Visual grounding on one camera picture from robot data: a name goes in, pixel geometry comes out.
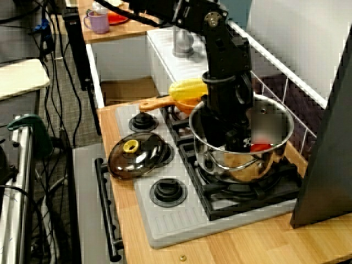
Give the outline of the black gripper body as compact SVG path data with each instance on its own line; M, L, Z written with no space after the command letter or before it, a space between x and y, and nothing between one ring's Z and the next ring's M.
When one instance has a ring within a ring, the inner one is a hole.
M250 74L239 73L225 79L205 73L205 131L229 132L249 129L247 111L253 106Z

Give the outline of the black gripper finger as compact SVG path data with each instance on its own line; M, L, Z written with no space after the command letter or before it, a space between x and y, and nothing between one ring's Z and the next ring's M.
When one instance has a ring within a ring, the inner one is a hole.
M205 124L205 134L207 142L214 146L220 147L226 143L226 125L219 120L207 121Z
M251 133L250 131L229 131L225 134L225 149L230 152L250 152Z

